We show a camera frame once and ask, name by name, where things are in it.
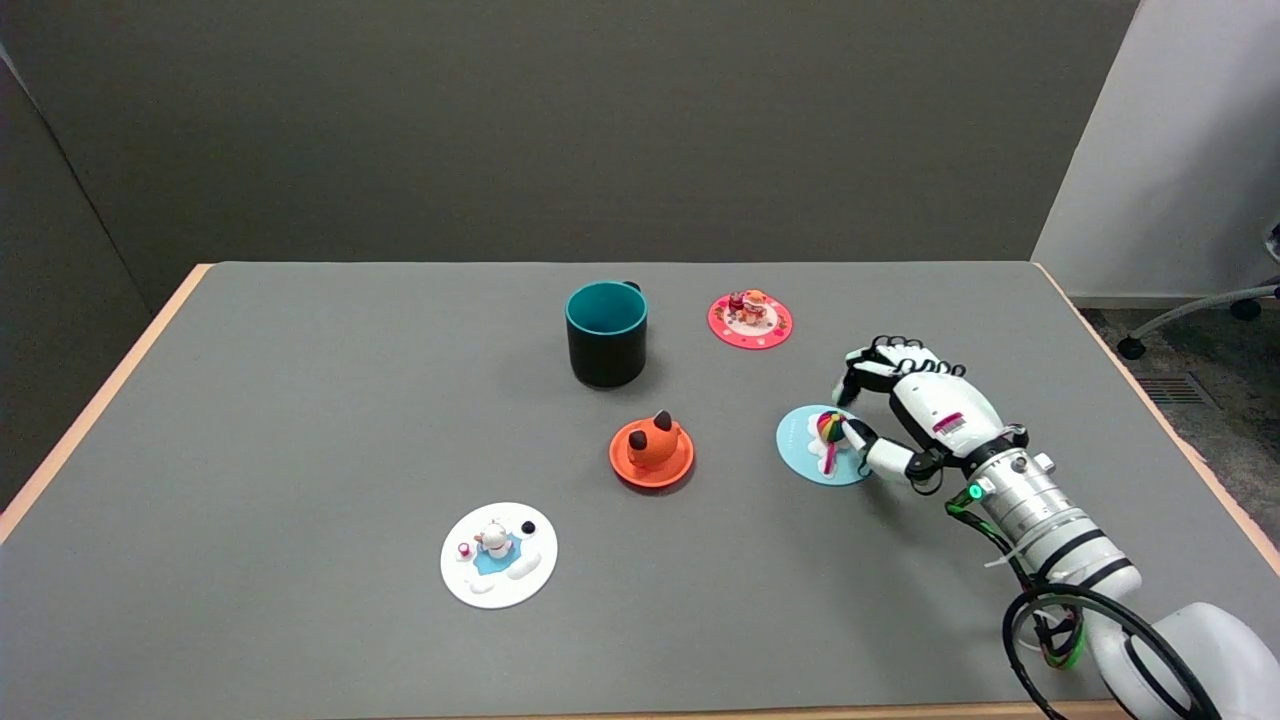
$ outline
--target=floor vent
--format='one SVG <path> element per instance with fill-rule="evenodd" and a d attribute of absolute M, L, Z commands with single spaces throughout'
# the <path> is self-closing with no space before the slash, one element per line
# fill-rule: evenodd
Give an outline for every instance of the floor vent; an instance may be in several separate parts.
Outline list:
<path fill-rule="evenodd" d="M 1207 405 L 1217 407 L 1213 398 L 1204 392 L 1190 373 L 1181 374 L 1151 374 L 1135 373 L 1134 379 L 1147 391 L 1147 396 L 1156 405 Z"/>

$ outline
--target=carpet floor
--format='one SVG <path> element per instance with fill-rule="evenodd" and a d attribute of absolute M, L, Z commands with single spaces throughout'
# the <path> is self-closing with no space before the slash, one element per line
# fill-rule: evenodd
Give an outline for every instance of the carpet floor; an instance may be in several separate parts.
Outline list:
<path fill-rule="evenodd" d="M 1158 313 L 1083 310 L 1115 351 L 1116 342 Z M 1129 370 L 1189 375 L 1207 405 L 1160 405 L 1178 434 L 1201 452 L 1226 491 L 1280 544 L 1280 311 L 1242 322 L 1204 310 L 1142 338 L 1147 352 Z"/>

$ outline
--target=wooden table edge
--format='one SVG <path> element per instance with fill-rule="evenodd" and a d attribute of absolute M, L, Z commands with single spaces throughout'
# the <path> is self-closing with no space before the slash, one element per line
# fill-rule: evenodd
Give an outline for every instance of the wooden table edge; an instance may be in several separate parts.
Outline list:
<path fill-rule="evenodd" d="M 1091 325 L 1089 322 L 1084 319 L 1084 315 L 1082 315 L 1080 311 L 1075 309 L 1075 305 L 1071 304 L 1071 300 L 1066 296 L 1065 292 L 1062 292 L 1062 287 L 1057 284 L 1057 281 L 1053 279 L 1053 275 L 1048 274 L 1048 270 L 1044 268 L 1044 265 L 1039 263 L 1032 263 L 1032 264 L 1039 268 L 1042 273 L 1044 273 L 1044 277 L 1048 279 L 1050 284 L 1052 284 L 1053 290 L 1056 290 L 1057 293 L 1062 296 L 1062 301 L 1066 302 L 1069 307 L 1071 307 L 1071 310 L 1075 313 L 1076 319 L 1079 319 L 1080 324 L 1084 325 L 1084 329 L 1087 329 L 1089 332 L 1089 336 L 1093 337 L 1093 341 L 1097 342 L 1100 347 L 1102 347 L 1102 350 L 1106 352 L 1106 356 L 1111 359 L 1111 364 L 1115 365 L 1116 370 L 1125 379 L 1125 382 L 1128 382 L 1129 386 L 1133 387 L 1134 393 L 1137 393 L 1138 398 L 1143 401 L 1143 404 L 1147 406 L 1147 410 L 1149 410 L 1151 414 L 1156 418 L 1156 421 L 1160 423 L 1160 427 L 1165 429 L 1169 437 L 1174 441 L 1174 445 L 1178 446 L 1178 450 L 1180 450 L 1183 455 L 1187 456 L 1187 461 L 1192 464 L 1192 468 L 1196 468 L 1196 473 L 1198 473 L 1201 479 L 1204 480 L 1204 484 L 1208 486 L 1208 489 L 1213 493 L 1213 497 L 1216 497 L 1217 501 L 1222 503 L 1222 507 L 1225 507 L 1226 512 L 1231 516 L 1233 520 L 1235 520 L 1235 524 L 1240 527 L 1240 530 L 1244 532 L 1244 536 L 1249 538 L 1249 542 L 1253 543 L 1253 547 L 1256 547 L 1258 552 L 1262 555 L 1262 557 L 1267 561 L 1267 565 L 1271 565 L 1271 570 L 1277 575 L 1280 575 L 1280 552 L 1276 551 L 1276 546 L 1275 543 L 1271 542 L 1271 538 L 1268 538 L 1267 534 L 1262 532 L 1262 528 L 1260 528 L 1258 524 L 1253 521 L 1253 518 L 1249 518 L 1249 514 L 1245 512 L 1243 507 L 1240 507 L 1240 503 L 1236 502 L 1234 497 L 1231 497 L 1231 493 L 1226 492 L 1226 488 L 1222 487 L 1222 482 L 1219 480 L 1213 470 L 1208 468 L 1208 465 L 1204 462 L 1204 457 L 1199 454 L 1199 451 L 1192 447 L 1190 443 L 1184 441 L 1181 437 L 1179 437 L 1179 434 L 1174 430 L 1174 427 L 1169 424 L 1169 419 L 1165 418 L 1165 414 L 1161 413 L 1158 407 L 1156 407 L 1156 404 L 1152 402 L 1151 397 L 1147 396 L 1147 392 L 1142 389 L 1142 386 L 1139 386 L 1138 380 L 1134 379 L 1133 373 L 1129 372 L 1129 368 L 1125 368 L 1124 363 L 1121 363 L 1120 359 L 1116 357 L 1114 352 L 1111 352 L 1111 348 L 1107 347 L 1107 343 L 1106 341 L 1102 340 L 1102 336 L 1100 336 L 1098 332 L 1093 329 L 1093 325 Z"/>
<path fill-rule="evenodd" d="M 1226 511 L 1235 520 L 1236 525 L 1244 532 L 1249 538 L 1249 542 L 1262 553 L 1266 561 L 1271 565 L 1272 570 L 1280 574 L 1280 552 L 1276 552 L 1275 546 L 1266 537 L 1266 533 L 1248 516 L 1247 512 L 1235 502 L 1222 483 L 1217 479 L 1217 475 L 1204 464 L 1204 459 L 1201 457 L 1199 452 L 1196 451 L 1190 445 L 1178 437 L 1169 420 L 1160 413 L 1156 405 L 1147 397 L 1138 380 L 1133 378 L 1129 370 L 1120 363 L 1119 359 L 1111 352 L 1106 342 L 1098 336 L 1092 325 L 1084 319 L 1075 306 L 1071 304 L 1070 299 L 1062 292 L 1061 286 L 1057 281 L 1050 275 L 1048 270 L 1044 269 L 1039 263 L 1033 263 L 1048 279 L 1050 284 L 1055 291 L 1062 297 L 1062 301 L 1075 313 L 1080 324 L 1089 332 L 1091 337 L 1098 343 L 1100 347 L 1106 352 L 1107 357 L 1120 372 L 1121 377 L 1133 387 L 1138 397 L 1147 405 L 1147 409 L 1160 423 L 1160 427 L 1165 429 L 1169 437 L 1174 441 L 1178 448 L 1187 457 L 1188 462 L 1196 469 L 1204 484 L 1208 486 L 1213 496 L 1222 503 Z M 93 427 L 93 423 L 102 415 L 106 406 L 115 397 L 115 393 L 120 391 L 124 382 L 133 373 L 133 369 L 138 366 L 142 357 L 146 356 L 147 351 L 155 343 L 160 333 L 164 332 L 169 322 L 173 320 L 182 305 L 191 297 L 191 293 L 204 279 L 205 273 L 212 268 L 212 264 L 200 264 L 196 265 L 187 278 L 182 282 L 169 301 L 165 302 L 160 313 L 151 320 L 147 329 L 143 331 L 138 341 L 133 343 L 129 352 L 120 360 L 111 375 L 108 377 L 102 387 L 99 388 L 93 398 L 90 400 L 84 410 L 76 418 L 72 427 L 63 434 L 58 445 L 49 452 L 40 468 L 31 475 L 27 483 L 22 487 L 18 495 L 5 509 L 4 514 L 0 515 L 0 544 L 3 544 L 9 536 L 17 528 L 18 523 L 22 520 L 23 515 L 36 503 L 40 495 L 49 487 L 54 477 L 61 470 L 67 459 L 70 457 L 79 442 L 88 434 L 88 430 Z M 1071 717 L 1078 717 L 1082 720 L 1123 720 L 1128 715 L 1120 710 L 1120 707 L 1110 700 L 1101 701 L 1083 701 L 1083 702 L 1062 702 L 1057 703 L 1057 707 L 1069 712 Z M 1015 702 L 1015 703 L 969 703 L 969 705 L 932 705 L 932 706 L 878 706 L 878 707 L 819 707 L 819 708 L 797 708 L 797 710 L 753 710 L 753 711 L 724 711 L 724 712 L 676 712 L 676 714 L 623 714 L 623 715 L 575 715 L 575 716 L 553 716 L 553 717 L 572 717 L 573 720 L 607 720 L 612 717 L 625 717 L 627 720 L 705 720 L 708 717 L 753 717 L 758 720 L 920 720 L 920 719 L 973 719 L 973 717 L 993 717 L 998 720 L 1038 720 L 1043 715 L 1028 702 Z"/>
<path fill-rule="evenodd" d="M 178 286 L 178 290 L 174 291 L 172 297 L 169 297 L 169 301 L 164 304 L 164 307 L 161 307 L 160 313 L 151 320 L 147 329 L 142 331 L 142 336 L 133 343 L 133 347 L 131 347 L 129 352 L 125 354 L 123 360 L 120 360 L 120 364 L 115 366 L 115 370 L 111 370 L 111 374 L 106 378 L 106 382 L 102 383 L 102 387 L 97 388 L 97 392 L 93 393 L 93 398 L 88 401 L 88 405 L 86 405 L 84 410 L 82 410 L 76 418 L 72 427 L 63 433 L 58 445 L 49 451 L 45 460 L 38 468 L 36 468 L 36 471 L 31 475 L 31 478 L 27 479 L 27 484 L 22 486 L 18 495 L 15 495 L 13 501 L 9 502 L 9 507 L 6 507 L 4 514 L 0 515 L 0 544 L 4 544 L 4 542 L 9 539 L 9 536 L 13 533 L 14 528 L 18 527 L 23 515 L 26 515 L 27 511 L 31 510 L 31 506 L 40 500 L 40 493 L 45 492 L 49 483 L 54 480 L 54 475 L 63 469 L 67 459 L 76 451 L 76 446 L 84 439 L 90 428 L 93 427 L 93 423 L 97 421 L 97 419 L 102 415 L 102 411 L 106 410 L 106 406 L 110 405 L 111 398 L 114 398 L 115 393 L 120 391 L 122 386 L 124 386 L 124 380 L 129 379 L 133 369 L 138 366 L 142 357 L 145 357 L 147 351 L 151 350 L 156 338 L 164 332 L 165 325 L 168 325 L 169 320 L 173 320 L 173 316 L 178 314 L 182 304 L 187 301 L 187 297 L 189 297 L 192 291 L 196 290 L 196 286 L 200 284 L 201 278 L 205 277 L 205 273 L 207 273 L 210 268 L 212 268 L 210 264 L 196 265 L 191 273 L 187 274 L 187 279 L 182 281 L 182 284 Z"/>

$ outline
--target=orange saucer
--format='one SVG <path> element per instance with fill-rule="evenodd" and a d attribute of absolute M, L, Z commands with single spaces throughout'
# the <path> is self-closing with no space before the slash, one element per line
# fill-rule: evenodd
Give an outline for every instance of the orange saucer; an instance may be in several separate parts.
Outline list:
<path fill-rule="evenodd" d="M 632 465 L 627 459 L 627 436 L 641 427 L 645 420 L 636 420 L 622 425 L 613 439 L 609 441 L 609 464 L 613 471 L 623 482 L 645 489 L 659 489 L 673 486 L 689 474 L 694 466 L 694 441 L 685 432 L 685 428 L 676 423 L 680 438 L 676 441 L 676 452 L 663 464 L 655 468 L 640 468 Z"/>

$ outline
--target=black mug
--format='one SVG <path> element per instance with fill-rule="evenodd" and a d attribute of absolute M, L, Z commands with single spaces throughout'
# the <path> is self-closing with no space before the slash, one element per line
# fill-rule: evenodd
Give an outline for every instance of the black mug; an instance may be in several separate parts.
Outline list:
<path fill-rule="evenodd" d="M 649 332 L 649 302 L 634 282 L 580 287 L 564 304 L 573 377 L 594 388 L 621 387 L 640 375 Z"/>

